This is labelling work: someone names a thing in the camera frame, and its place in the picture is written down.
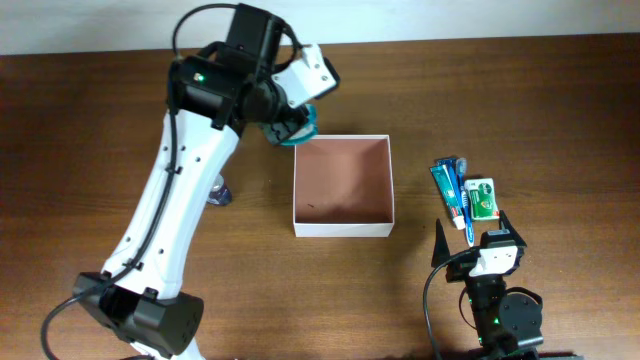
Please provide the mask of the green Dettol soap packet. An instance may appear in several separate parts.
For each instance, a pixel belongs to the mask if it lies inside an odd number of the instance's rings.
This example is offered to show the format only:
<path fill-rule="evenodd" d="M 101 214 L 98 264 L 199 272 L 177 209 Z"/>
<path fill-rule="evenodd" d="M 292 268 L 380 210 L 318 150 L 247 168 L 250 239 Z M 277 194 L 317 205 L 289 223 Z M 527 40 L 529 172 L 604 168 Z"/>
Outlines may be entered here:
<path fill-rule="evenodd" d="M 500 217 L 492 178 L 468 179 L 464 188 L 473 221 L 496 220 Z"/>

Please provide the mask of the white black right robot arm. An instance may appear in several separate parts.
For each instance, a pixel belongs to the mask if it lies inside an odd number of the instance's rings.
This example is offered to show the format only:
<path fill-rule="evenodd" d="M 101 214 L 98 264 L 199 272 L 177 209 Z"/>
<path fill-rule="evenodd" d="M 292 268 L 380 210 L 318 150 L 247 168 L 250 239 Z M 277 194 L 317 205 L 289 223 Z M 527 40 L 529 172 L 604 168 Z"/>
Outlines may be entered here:
<path fill-rule="evenodd" d="M 473 328 L 480 349 L 477 359 L 538 359 L 541 333 L 542 297 L 523 287 L 506 285 L 505 278 L 515 272 L 527 248 L 506 214 L 499 213 L 497 230 L 482 234 L 478 245 L 451 254 L 443 226 L 436 222 L 431 266 L 423 289 L 423 311 L 427 332 L 437 359 L 442 357 L 429 322 L 428 290 L 437 273 L 444 269 L 446 281 L 462 282 L 462 295 L 469 299 Z"/>

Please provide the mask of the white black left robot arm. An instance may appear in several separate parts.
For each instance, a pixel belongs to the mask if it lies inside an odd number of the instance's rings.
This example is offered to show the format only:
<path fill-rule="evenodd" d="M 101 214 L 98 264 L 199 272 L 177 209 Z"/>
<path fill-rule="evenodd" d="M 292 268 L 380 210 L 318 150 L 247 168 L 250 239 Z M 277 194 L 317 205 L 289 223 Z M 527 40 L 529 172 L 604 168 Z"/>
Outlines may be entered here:
<path fill-rule="evenodd" d="M 204 303 L 182 289 L 195 229 L 216 177 L 250 123 L 281 145 L 310 122 L 305 72 L 325 91 L 337 85 L 317 46 L 295 43 L 279 62 L 291 26 L 266 10 L 233 6 L 228 35 L 191 56 L 176 56 L 167 75 L 160 148 L 122 240 L 97 272 L 79 274 L 71 302 L 135 348 L 141 359 L 197 359 Z"/>

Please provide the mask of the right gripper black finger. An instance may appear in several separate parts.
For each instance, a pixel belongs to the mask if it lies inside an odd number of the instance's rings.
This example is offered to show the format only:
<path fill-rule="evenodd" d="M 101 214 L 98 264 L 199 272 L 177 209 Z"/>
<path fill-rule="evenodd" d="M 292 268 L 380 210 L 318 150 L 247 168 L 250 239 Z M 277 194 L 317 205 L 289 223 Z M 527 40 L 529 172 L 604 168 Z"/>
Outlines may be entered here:
<path fill-rule="evenodd" d="M 522 237 L 509 221 L 504 210 L 499 211 L 499 234 L 509 240 L 521 240 Z"/>
<path fill-rule="evenodd" d="M 444 227 L 440 219 L 436 220 L 435 243 L 431 260 L 431 267 L 437 268 L 451 258 L 450 249 L 446 240 Z"/>

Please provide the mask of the clear purple liquid bottle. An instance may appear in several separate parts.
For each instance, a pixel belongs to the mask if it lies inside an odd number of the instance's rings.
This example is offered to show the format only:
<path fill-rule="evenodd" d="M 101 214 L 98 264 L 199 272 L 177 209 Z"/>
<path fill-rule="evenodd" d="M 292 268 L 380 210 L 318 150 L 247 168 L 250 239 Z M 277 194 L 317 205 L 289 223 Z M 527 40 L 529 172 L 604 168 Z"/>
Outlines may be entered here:
<path fill-rule="evenodd" d="M 213 206 L 227 206 L 232 202 L 232 194 L 224 177 L 218 174 L 209 191 L 207 203 Z"/>

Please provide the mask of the teal mouthwash bottle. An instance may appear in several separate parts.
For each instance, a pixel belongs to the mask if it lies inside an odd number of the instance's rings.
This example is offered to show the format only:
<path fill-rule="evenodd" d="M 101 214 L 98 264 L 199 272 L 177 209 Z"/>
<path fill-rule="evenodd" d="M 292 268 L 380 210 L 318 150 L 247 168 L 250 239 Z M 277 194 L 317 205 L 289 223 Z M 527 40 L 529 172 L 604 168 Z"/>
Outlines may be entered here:
<path fill-rule="evenodd" d="M 282 141 L 280 143 L 281 146 L 296 146 L 304 144 L 318 134 L 316 107 L 311 104 L 306 104 L 305 110 L 308 112 L 307 122 L 292 136 Z"/>

